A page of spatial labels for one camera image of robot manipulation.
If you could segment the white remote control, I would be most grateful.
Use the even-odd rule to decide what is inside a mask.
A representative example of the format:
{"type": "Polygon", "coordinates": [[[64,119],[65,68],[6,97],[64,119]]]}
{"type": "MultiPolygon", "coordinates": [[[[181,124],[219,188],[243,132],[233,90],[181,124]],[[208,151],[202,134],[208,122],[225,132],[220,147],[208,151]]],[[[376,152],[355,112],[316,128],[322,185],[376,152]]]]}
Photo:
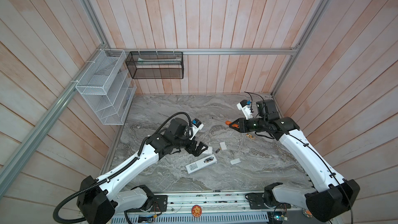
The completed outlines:
{"type": "Polygon", "coordinates": [[[213,153],[213,148],[208,146],[207,149],[203,152],[203,154],[211,155],[213,153]]]}

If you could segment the white remote with label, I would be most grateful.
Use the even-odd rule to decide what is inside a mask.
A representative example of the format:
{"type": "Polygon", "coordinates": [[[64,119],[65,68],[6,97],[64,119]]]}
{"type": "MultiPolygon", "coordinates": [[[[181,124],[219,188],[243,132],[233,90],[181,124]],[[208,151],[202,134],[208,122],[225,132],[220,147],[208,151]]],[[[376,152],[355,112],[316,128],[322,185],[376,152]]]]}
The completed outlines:
{"type": "Polygon", "coordinates": [[[205,167],[208,167],[212,164],[217,163],[217,158],[215,155],[209,155],[207,157],[204,157],[196,162],[193,162],[189,165],[186,165],[186,169],[188,174],[192,174],[194,172],[197,172],[205,167]]]}

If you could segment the white battery cover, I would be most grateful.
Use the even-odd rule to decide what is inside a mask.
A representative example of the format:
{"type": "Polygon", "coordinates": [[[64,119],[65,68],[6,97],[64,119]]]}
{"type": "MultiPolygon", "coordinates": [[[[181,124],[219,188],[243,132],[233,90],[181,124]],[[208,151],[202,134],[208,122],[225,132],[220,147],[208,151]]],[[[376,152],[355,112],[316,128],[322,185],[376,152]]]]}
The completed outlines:
{"type": "Polygon", "coordinates": [[[227,150],[227,145],[225,142],[220,142],[219,143],[221,150],[227,150]]]}
{"type": "Polygon", "coordinates": [[[239,164],[239,163],[241,163],[240,158],[233,159],[233,160],[230,161],[230,164],[231,164],[231,165],[235,165],[235,164],[239,164]]]}

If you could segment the orange black screwdriver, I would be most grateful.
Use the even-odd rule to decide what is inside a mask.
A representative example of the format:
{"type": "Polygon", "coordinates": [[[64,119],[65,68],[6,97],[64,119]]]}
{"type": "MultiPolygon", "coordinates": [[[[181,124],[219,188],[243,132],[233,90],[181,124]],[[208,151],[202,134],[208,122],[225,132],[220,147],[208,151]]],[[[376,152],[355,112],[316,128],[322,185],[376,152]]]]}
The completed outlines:
{"type": "MultiPolygon", "coordinates": [[[[216,119],[216,118],[212,118],[212,119],[222,122],[222,120],[220,120],[220,119],[216,119]]],[[[234,128],[239,128],[239,125],[237,123],[233,123],[231,121],[225,121],[225,124],[228,126],[232,126],[234,128]]]]}

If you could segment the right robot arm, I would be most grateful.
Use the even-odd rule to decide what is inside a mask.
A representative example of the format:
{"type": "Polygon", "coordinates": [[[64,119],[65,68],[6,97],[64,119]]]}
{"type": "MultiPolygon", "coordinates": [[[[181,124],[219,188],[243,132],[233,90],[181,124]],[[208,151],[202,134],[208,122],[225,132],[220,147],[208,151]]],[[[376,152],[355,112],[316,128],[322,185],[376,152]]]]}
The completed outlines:
{"type": "Polygon", "coordinates": [[[332,168],[307,140],[297,123],[290,117],[280,117],[273,100],[256,103],[258,117],[253,117],[252,102],[242,100],[237,104],[244,114],[229,123],[239,133],[267,132],[295,157],[312,184],[310,188],[297,188],[276,182],[264,188],[261,205],[277,209],[286,204],[300,207],[320,222],[336,224],[337,217],[352,213],[353,204],[360,192],[359,184],[332,168]]]}

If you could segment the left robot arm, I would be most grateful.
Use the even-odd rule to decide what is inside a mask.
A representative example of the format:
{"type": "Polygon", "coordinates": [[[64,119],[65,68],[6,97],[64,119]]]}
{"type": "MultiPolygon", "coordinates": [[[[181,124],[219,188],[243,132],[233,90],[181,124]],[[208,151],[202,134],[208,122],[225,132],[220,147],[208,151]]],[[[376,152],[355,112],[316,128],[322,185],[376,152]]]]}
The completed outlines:
{"type": "Polygon", "coordinates": [[[168,127],[162,124],[153,135],[144,138],[138,152],[113,170],[98,178],[88,176],[82,181],[75,198],[83,217],[75,220],[76,223],[105,224],[115,213],[152,207],[153,194],[148,187],[137,186],[130,191],[123,191],[123,188],[166,155],[184,149],[198,157],[208,148],[195,140],[195,135],[204,126],[200,120],[185,121],[174,115],[166,123],[168,127]]]}

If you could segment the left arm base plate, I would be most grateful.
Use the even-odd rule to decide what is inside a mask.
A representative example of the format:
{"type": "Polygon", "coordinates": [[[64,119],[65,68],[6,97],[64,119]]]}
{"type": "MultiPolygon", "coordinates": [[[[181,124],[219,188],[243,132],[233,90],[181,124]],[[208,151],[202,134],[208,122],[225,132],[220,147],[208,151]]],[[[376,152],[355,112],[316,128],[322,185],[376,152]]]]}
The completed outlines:
{"type": "Polygon", "coordinates": [[[143,207],[136,209],[135,211],[138,213],[141,212],[165,212],[167,210],[167,195],[155,195],[151,197],[148,202],[144,204],[143,207]]]}

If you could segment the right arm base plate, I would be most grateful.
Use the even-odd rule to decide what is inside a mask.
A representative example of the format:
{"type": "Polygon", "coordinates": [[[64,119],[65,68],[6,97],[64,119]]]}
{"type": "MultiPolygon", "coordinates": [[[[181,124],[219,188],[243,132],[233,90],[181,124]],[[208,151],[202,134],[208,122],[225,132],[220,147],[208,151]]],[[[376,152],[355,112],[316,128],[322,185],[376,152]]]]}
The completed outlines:
{"type": "Polygon", "coordinates": [[[249,202],[250,209],[275,209],[277,207],[281,208],[291,208],[291,204],[279,203],[277,201],[271,200],[264,193],[248,193],[245,195],[245,199],[249,202]]]}

